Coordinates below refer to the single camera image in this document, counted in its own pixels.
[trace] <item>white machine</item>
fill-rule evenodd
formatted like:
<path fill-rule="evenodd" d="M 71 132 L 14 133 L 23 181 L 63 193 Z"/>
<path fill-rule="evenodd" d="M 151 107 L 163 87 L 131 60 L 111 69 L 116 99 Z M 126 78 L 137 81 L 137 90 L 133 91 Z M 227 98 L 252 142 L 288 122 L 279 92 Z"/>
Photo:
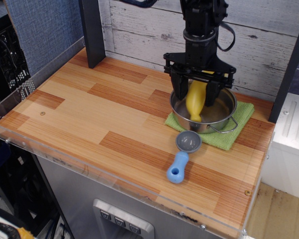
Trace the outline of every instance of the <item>white machine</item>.
<path fill-rule="evenodd" d="M 262 182 L 299 197 L 299 96 L 288 93 L 278 118 Z"/>

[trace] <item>button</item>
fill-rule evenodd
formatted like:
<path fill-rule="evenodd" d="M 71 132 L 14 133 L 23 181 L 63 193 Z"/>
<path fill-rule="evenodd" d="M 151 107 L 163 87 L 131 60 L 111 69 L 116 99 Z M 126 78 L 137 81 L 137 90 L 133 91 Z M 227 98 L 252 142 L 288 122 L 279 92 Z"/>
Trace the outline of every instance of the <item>button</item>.
<path fill-rule="evenodd" d="M 102 210 L 100 210 L 100 212 L 101 212 L 101 216 L 102 216 L 103 218 L 105 218 L 106 220 L 111 220 L 111 215 L 110 215 L 109 213 L 104 212 L 104 211 L 102 211 Z"/>
<path fill-rule="evenodd" d="M 141 234 L 141 229 L 139 229 L 137 226 L 130 224 L 130 229 L 132 232 L 134 232 L 136 234 Z"/>
<path fill-rule="evenodd" d="M 125 222 L 122 220 L 122 219 L 119 219 L 119 218 L 117 218 L 117 217 L 114 217 L 114 219 L 115 219 L 115 223 L 117 224 L 117 225 L 119 225 L 119 226 L 121 226 L 121 227 L 125 227 Z"/>

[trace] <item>blue handle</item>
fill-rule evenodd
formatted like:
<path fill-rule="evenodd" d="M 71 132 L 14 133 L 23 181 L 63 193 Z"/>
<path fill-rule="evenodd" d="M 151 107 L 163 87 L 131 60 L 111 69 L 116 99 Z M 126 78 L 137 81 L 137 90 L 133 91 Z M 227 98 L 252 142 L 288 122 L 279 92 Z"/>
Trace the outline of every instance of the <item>blue handle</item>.
<path fill-rule="evenodd" d="M 188 153 L 180 151 L 176 154 L 174 163 L 169 167 L 166 173 L 170 182 L 181 183 L 184 180 L 185 166 L 188 160 Z"/>

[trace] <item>pot handle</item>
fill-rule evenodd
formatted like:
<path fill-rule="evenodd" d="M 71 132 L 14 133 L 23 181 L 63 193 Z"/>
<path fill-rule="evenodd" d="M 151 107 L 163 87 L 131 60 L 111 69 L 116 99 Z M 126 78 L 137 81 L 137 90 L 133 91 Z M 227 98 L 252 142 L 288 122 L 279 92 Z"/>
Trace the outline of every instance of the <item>pot handle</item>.
<path fill-rule="evenodd" d="M 230 118 L 233 120 L 233 122 L 234 122 L 236 125 L 235 125 L 234 128 L 232 128 L 232 129 L 230 129 L 230 130 L 228 130 L 228 131 L 219 131 L 219 130 L 217 130 L 215 127 L 211 126 L 210 124 L 209 124 L 208 126 L 211 127 L 213 130 L 217 131 L 218 133 L 229 133 L 229 132 L 231 132 L 231 131 L 234 131 L 234 130 L 237 128 L 237 126 L 238 126 L 238 123 L 235 121 L 235 119 L 234 119 L 232 116 L 230 116 Z"/>

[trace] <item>wooden tabletop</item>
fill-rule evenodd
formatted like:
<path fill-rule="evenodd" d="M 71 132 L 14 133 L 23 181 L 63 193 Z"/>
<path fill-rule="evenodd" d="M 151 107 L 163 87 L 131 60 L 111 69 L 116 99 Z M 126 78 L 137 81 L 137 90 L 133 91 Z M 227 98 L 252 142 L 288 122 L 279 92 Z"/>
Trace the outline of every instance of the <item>wooden tabletop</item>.
<path fill-rule="evenodd" d="M 235 237 L 194 211 L 243 229 L 275 126 L 267 121 L 272 103 L 236 94 L 253 103 L 255 112 L 232 148 L 203 144 L 190 154 L 184 181 L 172 184 L 166 171 L 178 152 L 178 131 L 164 124 L 171 91 L 168 74 L 112 58 L 89 69 L 82 50 L 0 125 L 81 160 L 82 171 L 100 168 L 122 178 L 127 188 L 129 182 L 140 186 L 143 196 L 185 220 Z"/>

